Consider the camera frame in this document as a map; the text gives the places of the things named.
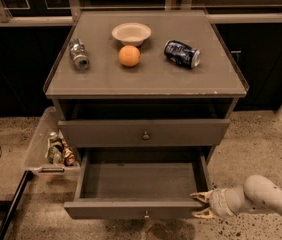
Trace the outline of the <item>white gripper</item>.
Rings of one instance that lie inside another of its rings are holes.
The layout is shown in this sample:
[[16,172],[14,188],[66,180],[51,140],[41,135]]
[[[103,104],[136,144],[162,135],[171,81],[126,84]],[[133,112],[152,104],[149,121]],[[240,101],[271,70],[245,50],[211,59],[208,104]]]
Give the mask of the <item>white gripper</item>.
[[233,217],[235,213],[230,209],[226,194],[229,188],[215,189],[206,192],[192,193],[190,197],[203,203],[208,203],[210,207],[200,211],[193,211],[192,216],[199,219],[213,219],[215,216],[220,218]]

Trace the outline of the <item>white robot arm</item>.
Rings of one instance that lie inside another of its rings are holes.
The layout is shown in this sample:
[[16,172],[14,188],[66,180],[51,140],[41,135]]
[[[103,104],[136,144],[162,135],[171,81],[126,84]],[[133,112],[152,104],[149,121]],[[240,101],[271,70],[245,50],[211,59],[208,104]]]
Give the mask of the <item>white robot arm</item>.
[[225,219],[241,213],[276,213],[282,217],[282,190],[261,175],[249,176],[236,187],[192,193],[190,197],[207,204],[192,213],[195,218]]

